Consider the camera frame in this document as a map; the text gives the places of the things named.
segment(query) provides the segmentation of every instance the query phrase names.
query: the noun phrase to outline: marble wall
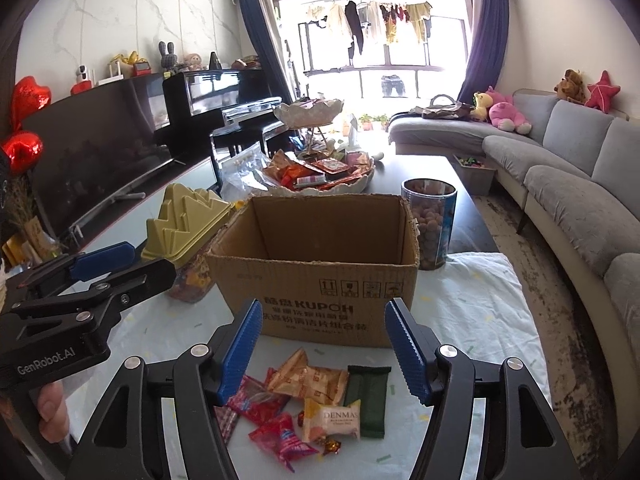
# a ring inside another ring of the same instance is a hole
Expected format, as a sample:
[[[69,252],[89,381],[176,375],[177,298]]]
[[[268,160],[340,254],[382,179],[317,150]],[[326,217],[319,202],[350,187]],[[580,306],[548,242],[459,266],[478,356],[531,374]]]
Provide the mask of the marble wall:
[[[223,64],[241,57],[238,11],[232,0],[40,0],[22,29],[16,80],[33,75],[53,100],[69,95],[76,69],[96,79],[108,62],[132,50],[160,70],[158,42],[173,41],[178,60],[197,53],[208,64],[212,50]]]

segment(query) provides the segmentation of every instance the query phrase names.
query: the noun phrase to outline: blue curtain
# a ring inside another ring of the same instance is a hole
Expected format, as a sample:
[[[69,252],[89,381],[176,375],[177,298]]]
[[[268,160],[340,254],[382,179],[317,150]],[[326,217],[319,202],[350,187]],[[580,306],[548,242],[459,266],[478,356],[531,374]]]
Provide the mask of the blue curtain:
[[[509,0],[482,0],[478,33],[471,47],[458,101],[471,104],[475,92],[495,87],[504,63],[508,35]]]
[[[287,79],[276,57],[275,46],[271,41],[267,22],[262,13],[259,0],[238,0],[244,26],[249,39],[254,46],[256,54],[260,57],[260,64],[271,92],[275,96],[282,97],[282,102],[291,104],[291,97],[287,86]]]

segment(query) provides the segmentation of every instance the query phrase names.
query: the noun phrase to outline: balloon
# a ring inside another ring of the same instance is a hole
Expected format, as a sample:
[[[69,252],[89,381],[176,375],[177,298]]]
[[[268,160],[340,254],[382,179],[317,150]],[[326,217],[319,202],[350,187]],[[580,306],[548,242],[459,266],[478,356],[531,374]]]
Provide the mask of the balloon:
[[[23,77],[15,84],[11,97],[11,124],[14,132],[22,127],[22,121],[51,103],[51,90],[40,86],[33,76]]]
[[[32,168],[42,155],[42,140],[31,132],[17,132],[2,143],[2,150],[10,160],[12,176]]]

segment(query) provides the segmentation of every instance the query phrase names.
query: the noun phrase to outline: brown teddy bear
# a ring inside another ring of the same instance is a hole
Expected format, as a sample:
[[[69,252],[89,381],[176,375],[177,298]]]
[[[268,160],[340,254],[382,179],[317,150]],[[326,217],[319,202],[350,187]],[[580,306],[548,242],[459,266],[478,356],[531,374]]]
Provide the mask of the brown teddy bear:
[[[582,76],[575,70],[567,70],[564,73],[564,79],[556,85],[554,91],[558,94],[559,99],[570,103],[583,105],[587,100],[587,96],[584,94]]]

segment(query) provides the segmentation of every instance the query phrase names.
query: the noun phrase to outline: pink stuffed animal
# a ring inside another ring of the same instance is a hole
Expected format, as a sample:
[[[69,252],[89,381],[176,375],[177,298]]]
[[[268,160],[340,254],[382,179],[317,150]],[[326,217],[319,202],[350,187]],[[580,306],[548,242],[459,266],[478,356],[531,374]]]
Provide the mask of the pink stuffed animal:
[[[494,87],[492,86],[489,86],[489,89],[485,92],[485,94],[489,94],[491,96],[491,99],[494,100],[494,105],[497,105],[498,103],[509,103],[510,105],[513,104],[513,97],[502,95],[500,92],[495,91]]]
[[[489,110],[489,119],[493,126],[504,132],[515,130],[517,134],[528,135],[531,131],[531,124],[511,103],[494,104]]]

